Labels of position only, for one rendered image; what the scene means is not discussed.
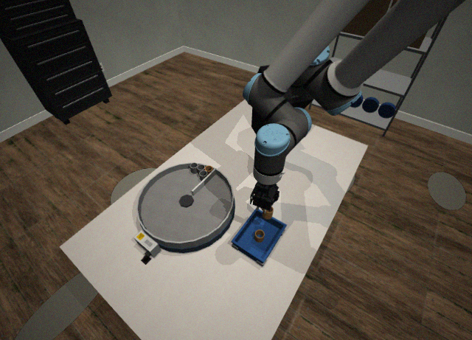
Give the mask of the blue open crate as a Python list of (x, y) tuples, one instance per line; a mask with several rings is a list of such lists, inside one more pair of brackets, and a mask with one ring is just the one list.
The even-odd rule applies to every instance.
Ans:
[[(265, 232), (263, 242), (258, 243), (254, 239), (255, 232), (262, 229)], [(264, 266), (266, 258), (275, 247), (280, 236), (285, 231), (285, 224), (272, 217), (266, 220), (263, 211), (256, 209), (232, 239), (232, 247), (250, 257), (260, 266)]]

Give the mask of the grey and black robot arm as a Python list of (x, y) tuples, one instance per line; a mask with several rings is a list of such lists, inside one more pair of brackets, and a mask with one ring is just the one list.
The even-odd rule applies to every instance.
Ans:
[(271, 65), (246, 84), (243, 98), (268, 123), (254, 141), (253, 175), (261, 184), (280, 181), (286, 156), (312, 126), (310, 114), (288, 100), (306, 91), (327, 113), (340, 114), (362, 95), (365, 80), (465, 0), (398, 0), (333, 63), (328, 45), (369, 1), (322, 0)]

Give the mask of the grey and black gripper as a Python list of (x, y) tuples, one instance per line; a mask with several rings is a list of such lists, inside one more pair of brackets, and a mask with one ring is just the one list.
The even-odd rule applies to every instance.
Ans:
[[(258, 183), (258, 185), (257, 185), (257, 183)], [(279, 187), (276, 184), (274, 186), (274, 184), (265, 185), (265, 184), (261, 184), (260, 182), (257, 182), (257, 183), (255, 184), (255, 187), (254, 187), (254, 189), (251, 193), (250, 204), (253, 201), (253, 205), (257, 206), (256, 211), (259, 208), (261, 208), (262, 211), (263, 211), (263, 209), (265, 209), (265, 213), (266, 213), (267, 210), (270, 211), (271, 205), (273, 205), (274, 202), (278, 200), (278, 198), (280, 196), (280, 191), (277, 191), (277, 190), (279, 189)], [(257, 193), (256, 193), (256, 187), (257, 187)], [(270, 187), (270, 189), (269, 189), (269, 187)], [(263, 190), (265, 190), (265, 191), (263, 191)]]

